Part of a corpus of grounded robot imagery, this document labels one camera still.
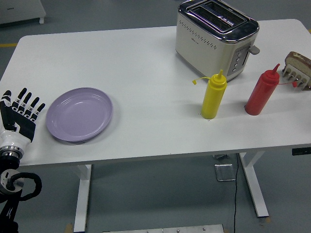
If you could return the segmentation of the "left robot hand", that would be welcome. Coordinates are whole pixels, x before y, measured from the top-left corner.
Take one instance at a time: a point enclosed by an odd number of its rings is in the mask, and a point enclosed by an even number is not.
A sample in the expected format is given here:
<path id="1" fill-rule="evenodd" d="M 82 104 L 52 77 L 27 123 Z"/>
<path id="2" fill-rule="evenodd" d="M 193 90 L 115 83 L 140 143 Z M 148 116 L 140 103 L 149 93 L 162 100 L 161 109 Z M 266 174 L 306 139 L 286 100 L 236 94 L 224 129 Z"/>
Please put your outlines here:
<path id="1" fill-rule="evenodd" d="M 44 109 L 36 97 L 29 103 L 32 93 L 22 89 L 15 100 L 11 100 L 10 90 L 5 91 L 0 100 L 2 127 L 0 130 L 1 147 L 13 146 L 25 148 L 35 136 L 35 121 Z"/>

